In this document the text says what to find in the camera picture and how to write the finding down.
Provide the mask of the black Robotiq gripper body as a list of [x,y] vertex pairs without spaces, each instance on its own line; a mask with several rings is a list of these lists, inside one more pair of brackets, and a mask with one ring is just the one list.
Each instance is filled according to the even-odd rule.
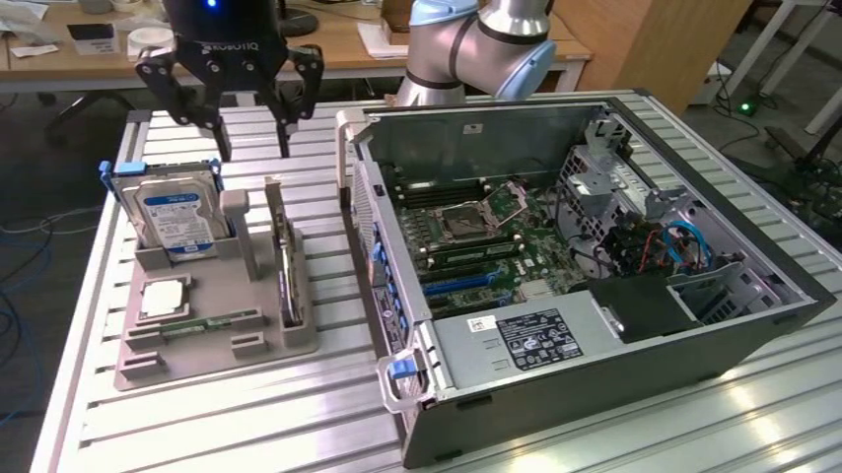
[[165,0],[177,63],[224,92],[275,85],[288,59],[278,3],[251,0]]

